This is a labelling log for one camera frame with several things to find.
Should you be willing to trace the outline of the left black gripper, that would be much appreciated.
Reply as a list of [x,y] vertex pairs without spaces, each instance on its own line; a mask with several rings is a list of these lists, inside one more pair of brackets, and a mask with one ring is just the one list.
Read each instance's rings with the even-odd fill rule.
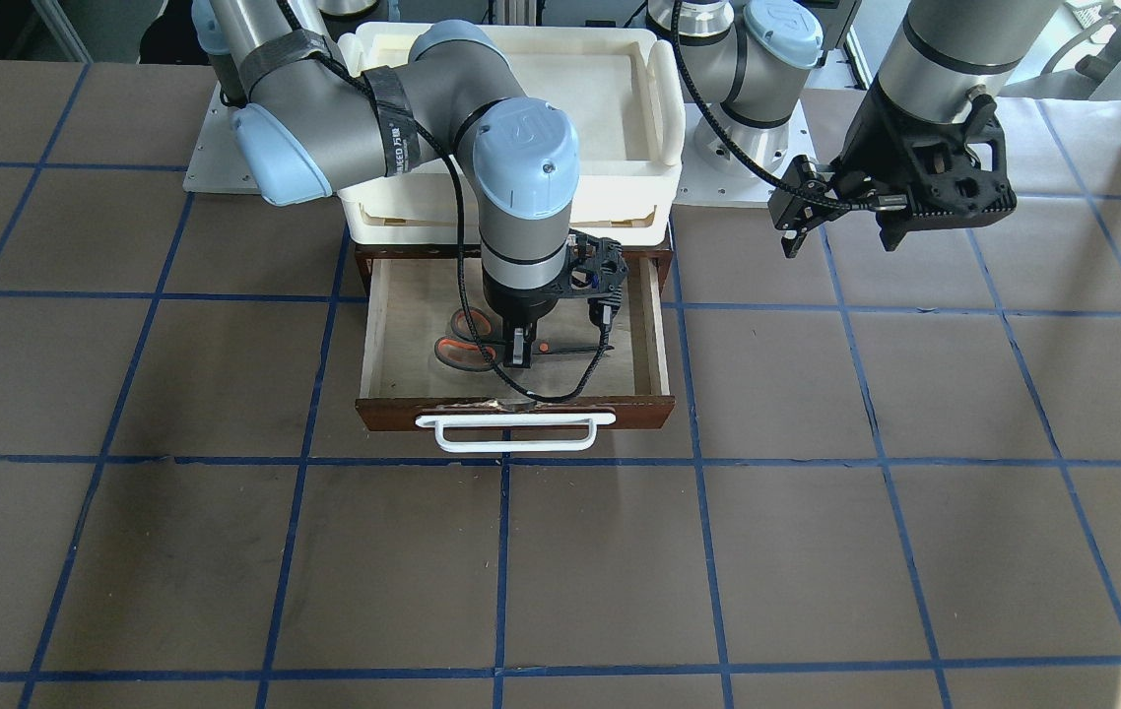
[[[1006,173],[1006,133],[995,98],[972,98],[957,125],[933,125],[895,104],[880,84],[867,91],[839,158],[830,164],[796,156],[782,181],[813,197],[904,196],[904,210],[877,211],[880,240],[895,252],[915,222],[995,222],[1017,205]],[[794,259],[812,229],[841,217],[828,208],[775,188],[767,208]]]

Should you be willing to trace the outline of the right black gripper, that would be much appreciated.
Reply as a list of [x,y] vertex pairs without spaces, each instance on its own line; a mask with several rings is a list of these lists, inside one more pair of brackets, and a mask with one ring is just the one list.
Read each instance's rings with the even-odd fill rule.
[[611,331],[628,275],[623,247],[615,239],[577,230],[555,254],[530,263],[507,259],[484,245],[481,266],[484,297],[509,337],[512,368],[532,366],[538,320],[552,313],[558,300],[587,300],[589,322]]

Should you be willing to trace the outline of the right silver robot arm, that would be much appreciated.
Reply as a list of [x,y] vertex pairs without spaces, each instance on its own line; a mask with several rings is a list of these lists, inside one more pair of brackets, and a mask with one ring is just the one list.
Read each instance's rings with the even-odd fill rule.
[[525,94],[483,29],[443,20],[404,66],[354,71],[312,1],[195,1],[191,20],[269,205],[447,162],[458,197],[478,202],[484,295],[502,322],[497,366],[532,363],[539,319],[569,297],[584,257],[597,261],[589,291],[617,291],[614,245],[569,228],[577,130]]

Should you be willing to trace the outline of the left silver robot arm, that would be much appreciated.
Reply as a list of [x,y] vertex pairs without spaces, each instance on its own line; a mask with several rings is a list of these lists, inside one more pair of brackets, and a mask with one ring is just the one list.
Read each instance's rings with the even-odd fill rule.
[[794,109],[826,53],[799,1],[649,1],[683,93],[698,108],[705,162],[771,188],[787,257],[810,230],[871,212],[886,251],[912,230],[991,225],[1017,205],[997,96],[1050,19],[1051,1],[912,1],[839,156],[785,157]]

